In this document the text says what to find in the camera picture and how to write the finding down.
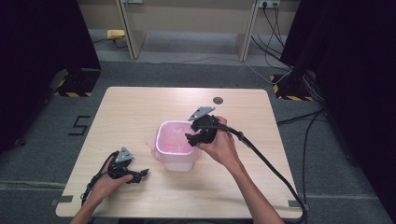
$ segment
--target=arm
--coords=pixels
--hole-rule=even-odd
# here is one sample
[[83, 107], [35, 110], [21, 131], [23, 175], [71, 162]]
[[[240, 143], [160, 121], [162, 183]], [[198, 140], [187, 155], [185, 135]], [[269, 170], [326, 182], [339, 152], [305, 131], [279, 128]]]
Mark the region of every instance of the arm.
[[[111, 158], [108, 160], [105, 168], [102, 170], [104, 173], [107, 170], [108, 165], [111, 162]], [[87, 198], [85, 203], [81, 206], [79, 211], [76, 213], [71, 224], [87, 224], [90, 220], [96, 207], [103, 201], [104, 198], [109, 196], [123, 183], [128, 182], [132, 179], [132, 175], [125, 175], [118, 179], [112, 179], [107, 174], [102, 175], [98, 181], [93, 185], [90, 196]]]
[[[227, 124], [227, 120], [218, 117], [220, 123]], [[218, 130], [215, 140], [211, 144], [200, 143], [198, 148], [209, 154], [215, 161], [224, 165], [231, 173], [242, 196], [247, 203], [247, 208], [256, 224], [284, 223], [274, 207], [269, 204], [264, 195], [253, 183], [244, 164], [239, 160], [233, 137], [230, 133]]]

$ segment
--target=wooden desk panel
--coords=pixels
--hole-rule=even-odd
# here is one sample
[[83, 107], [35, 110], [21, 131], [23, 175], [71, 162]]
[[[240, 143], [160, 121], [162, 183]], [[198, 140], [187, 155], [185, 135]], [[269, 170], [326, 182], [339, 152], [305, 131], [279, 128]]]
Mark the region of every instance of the wooden desk panel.
[[[215, 105], [214, 97], [224, 103]], [[80, 194], [107, 156], [121, 147], [135, 155], [130, 170], [149, 168], [140, 184], [123, 185], [95, 211], [97, 217], [248, 218], [251, 217], [232, 176], [207, 154], [186, 173], [167, 171], [153, 159], [146, 142], [167, 120], [187, 120], [199, 106], [215, 106], [294, 186], [268, 95], [263, 90], [112, 87], [99, 107], [56, 213], [72, 217]], [[287, 187], [256, 154], [235, 139], [240, 159], [276, 211], [287, 218], [301, 215], [289, 208]]]

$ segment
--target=table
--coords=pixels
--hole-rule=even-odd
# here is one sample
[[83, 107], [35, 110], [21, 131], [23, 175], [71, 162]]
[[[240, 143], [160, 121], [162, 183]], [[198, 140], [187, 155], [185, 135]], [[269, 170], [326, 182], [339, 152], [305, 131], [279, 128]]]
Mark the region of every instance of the table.
[[117, 2], [132, 57], [137, 58], [147, 31], [235, 34], [239, 60], [246, 60], [257, 0], [144, 0]]
[[[223, 103], [216, 105], [215, 97]], [[154, 160], [146, 142], [167, 120], [187, 120], [199, 106], [214, 106], [213, 115], [245, 136], [291, 183], [290, 167], [264, 90], [111, 87], [106, 91], [80, 151], [56, 214], [73, 217], [79, 196], [107, 156], [127, 147], [135, 158], [130, 170], [149, 168], [140, 184], [123, 185], [96, 209], [96, 217], [251, 218], [232, 176], [207, 154], [189, 172], [171, 172]], [[297, 218], [300, 208], [288, 188], [259, 157], [235, 139], [238, 154], [253, 181], [283, 218]]]

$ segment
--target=person's right hand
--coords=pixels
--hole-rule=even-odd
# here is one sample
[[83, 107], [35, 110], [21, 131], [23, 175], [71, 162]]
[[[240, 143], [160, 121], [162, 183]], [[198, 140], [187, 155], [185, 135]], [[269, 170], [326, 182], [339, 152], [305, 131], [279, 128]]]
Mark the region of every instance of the person's right hand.
[[[227, 119], [220, 116], [216, 118], [219, 119], [221, 124], [227, 124]], [[233, 136], [221, 129], [217, 130], [216, 137], [212, 143], [198, 143], [197, 146], [230, 171], [233, 168], [240, 167], [242, 164], [236, 152]]]

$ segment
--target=plastic container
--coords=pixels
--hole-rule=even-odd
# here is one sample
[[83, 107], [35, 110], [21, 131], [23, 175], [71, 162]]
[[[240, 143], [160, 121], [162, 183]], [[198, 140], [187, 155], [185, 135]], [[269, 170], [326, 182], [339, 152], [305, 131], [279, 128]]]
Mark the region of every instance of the plastic container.
[[166, 121], [158, 129], [155, 142], [148, 144], [155, 160], [170, 171], [189, 171], [201, 159], [201, 150], [190, 146], [185, 133], [195, 134], [190, 122]]

